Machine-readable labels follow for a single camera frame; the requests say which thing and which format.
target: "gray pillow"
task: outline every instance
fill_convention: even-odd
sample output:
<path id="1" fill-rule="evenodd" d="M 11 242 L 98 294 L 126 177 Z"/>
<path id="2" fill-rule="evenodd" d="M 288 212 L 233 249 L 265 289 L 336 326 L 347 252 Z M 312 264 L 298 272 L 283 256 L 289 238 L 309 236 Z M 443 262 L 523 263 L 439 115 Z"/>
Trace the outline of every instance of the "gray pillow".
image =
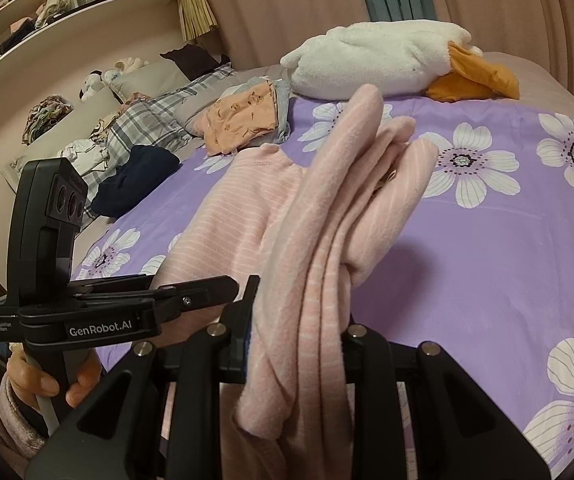
<path id="1" fill-rule="evenodd" d="M 159 59 L 134 72 L 120 76 L 111 82 L 110 87 L 125 103 L 135 92 L 149 97 L 158 97 L 172 90 L 182 88 L 189 79 L 168 59 Z"/>

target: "pink fleece clothing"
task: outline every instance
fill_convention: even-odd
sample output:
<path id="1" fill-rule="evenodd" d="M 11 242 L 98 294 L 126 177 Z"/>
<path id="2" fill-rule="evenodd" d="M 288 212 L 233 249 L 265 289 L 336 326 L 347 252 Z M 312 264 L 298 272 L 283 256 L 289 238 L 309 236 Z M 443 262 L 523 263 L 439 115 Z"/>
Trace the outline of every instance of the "pink fleece clothing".
<path id="1" fill-rule="evenodd" d="M 20 414 L 5 375 L 0 384 L 0 456 L 23 478 L 29 460 L 44 442 Z"/>
<path id="2" fill-rule="evenodd" d="M 407 143 L 413 119 L 379 129 L 381 117 L 379 91 L 359 89 L 308 170 L 274 144 L 243 150 L 155 278 L 160 286 L 229 274 L 244 284 L 261 275 L 247 384 L 221 390 L 227 479 L 350 476 L 339 337 L 350 289 L 391 248 L 438 156 L 431 142 Z M 184 314 L 157 343 L 183 340 L 219 313 Z"/>

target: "purple floral bedsheet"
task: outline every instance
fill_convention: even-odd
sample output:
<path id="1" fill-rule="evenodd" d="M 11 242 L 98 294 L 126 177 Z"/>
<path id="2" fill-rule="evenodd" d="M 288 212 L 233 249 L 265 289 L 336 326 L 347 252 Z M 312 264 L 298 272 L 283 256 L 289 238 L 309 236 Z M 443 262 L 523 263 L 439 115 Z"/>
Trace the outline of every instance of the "purple floral bedsheet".
<path id="1" fill-rule="evenodd" d="M 342 109 L 292 100 L 282 149 L 308 166 Z M 384 120 L 402 114 L 440 157 L 396 244 L 353 292 L 353 315 L 391 341 L 440 343 L 555 477 L 574 457 L 574 120 L 506 102 L 386 101 Z M 74 278 L 155 273 L 232 160 L 196 150 Z M 111 366 L 125 351 L 99 354 Z"/>

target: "plaid pillow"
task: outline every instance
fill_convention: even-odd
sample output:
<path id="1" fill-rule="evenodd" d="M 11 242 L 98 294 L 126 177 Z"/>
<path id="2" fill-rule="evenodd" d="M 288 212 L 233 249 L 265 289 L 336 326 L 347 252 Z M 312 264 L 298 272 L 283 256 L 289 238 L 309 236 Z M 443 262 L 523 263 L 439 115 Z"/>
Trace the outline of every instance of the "plaid pillow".
<path id="1" fill-rule="evenodd" d="M 83 179 L 89 186 L 83 214 L 81 230 L 97 218 L 91 211 L 91 201 L 98 193 L 98 185 L 115 174 L 117 166 L 129 160 L 129 152 L 137 144 L 153 145 L 170 152 L 182 148 L 192 139 L 174 117 L 174 108 L 188 96 L 208 89 L 215 81 L 235 74 L 230 64 L 219 66 L 214 72 L 199 77 L 189 85 L 167 92 L 147 101 L 132 104 L 113 123 L 107 135 L 106 146 L 109 153 L 109 168 L 105 171 L 91 171 Z"/>

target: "gray folded clothing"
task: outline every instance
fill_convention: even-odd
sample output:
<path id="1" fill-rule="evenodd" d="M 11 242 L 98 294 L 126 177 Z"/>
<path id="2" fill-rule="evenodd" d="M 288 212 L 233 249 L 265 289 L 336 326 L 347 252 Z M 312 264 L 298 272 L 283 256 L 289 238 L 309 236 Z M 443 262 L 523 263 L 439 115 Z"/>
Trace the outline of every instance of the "gray folded clothing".
<path id="1" fill-rule="evenodd" d="M 240 92 L 249 90 L 251 87 L 262 83 L 265 80 L 266 79 L 264 77 L 253 77 L 240 88 L 238 88 L 234 94 L 239 94 Z M 291 93 L 291 85 L 286 79 L 277 79 L 273 81 L 273 86 L 276 88 L 278 127 L 273 132 L 269 132 L 260 137 L 254 137 L 254 139 L 251 139 L 249 143 L 245 145 L 246 148 L 255 148 L 266 142 L 271 142 L 272 144 L 280 144 L 289 139 L 289 135 L 291 134 L 291 126 L 289 126 L 289 122 L 287 121 L 287 114 L 289 112 L 289 94 Z"/>

